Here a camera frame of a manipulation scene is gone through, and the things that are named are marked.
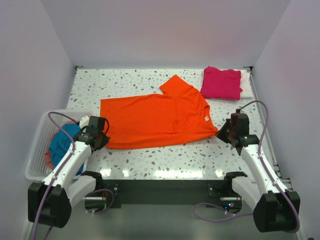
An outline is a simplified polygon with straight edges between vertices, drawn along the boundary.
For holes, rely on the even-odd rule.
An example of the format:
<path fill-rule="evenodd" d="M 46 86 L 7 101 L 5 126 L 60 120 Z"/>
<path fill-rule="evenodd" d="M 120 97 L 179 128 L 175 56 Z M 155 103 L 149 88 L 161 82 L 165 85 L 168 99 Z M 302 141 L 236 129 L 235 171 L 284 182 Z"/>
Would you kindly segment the orange t-shirt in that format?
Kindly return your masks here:
<path fill-rule="evenodd" d="M 159 88 L 162 93 L 100 101 L 100 116 L 109 121 L 108 148 L 182 145 L 217 134 L 210 106 L 195 87 L 174 75 Z"/>

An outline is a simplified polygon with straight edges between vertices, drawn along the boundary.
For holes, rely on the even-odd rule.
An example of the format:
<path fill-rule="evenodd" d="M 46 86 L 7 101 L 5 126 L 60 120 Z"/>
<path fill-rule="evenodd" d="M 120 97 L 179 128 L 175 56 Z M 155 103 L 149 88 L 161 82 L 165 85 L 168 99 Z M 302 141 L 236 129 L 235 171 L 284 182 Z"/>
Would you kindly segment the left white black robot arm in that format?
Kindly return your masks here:
<path fill-rule="evenodd" d="M 109 121 L 104 117 L 90 116 L 81 119 L 80 130 L 71 136 L 59 128 L 69 139 L 65 155 L 53 171 L 41 182 L 33 182 L 27 191 L 28 220 L 35 225 L 63 228 L 70 219 L 72 209 L 88 195 L 99 196 L 107 192 L 101 173 L 84 170 L 78 179 L 76 173 L 93 152 L 109 142 Z"/>

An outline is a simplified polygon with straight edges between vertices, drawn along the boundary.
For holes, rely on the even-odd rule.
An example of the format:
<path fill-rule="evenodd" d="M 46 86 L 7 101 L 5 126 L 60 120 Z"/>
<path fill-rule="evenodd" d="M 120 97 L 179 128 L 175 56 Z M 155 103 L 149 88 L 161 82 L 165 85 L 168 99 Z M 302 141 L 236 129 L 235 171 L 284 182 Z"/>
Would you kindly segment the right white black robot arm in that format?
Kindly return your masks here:
<path fill-rule="evenodd" d="M 228 172 L 223 179 L 223 192 L 230 197 L 238 194 L 246 202 L 261 233 L 298 231 L 300 196 L 289 191 L 270 163 L 263 159 L 260 140 L 250 134 L 249 117 L 239 111 L 232 113 L 216 136 L 236 149 L 255 180 L 252 183 L 242 171 Z"/>

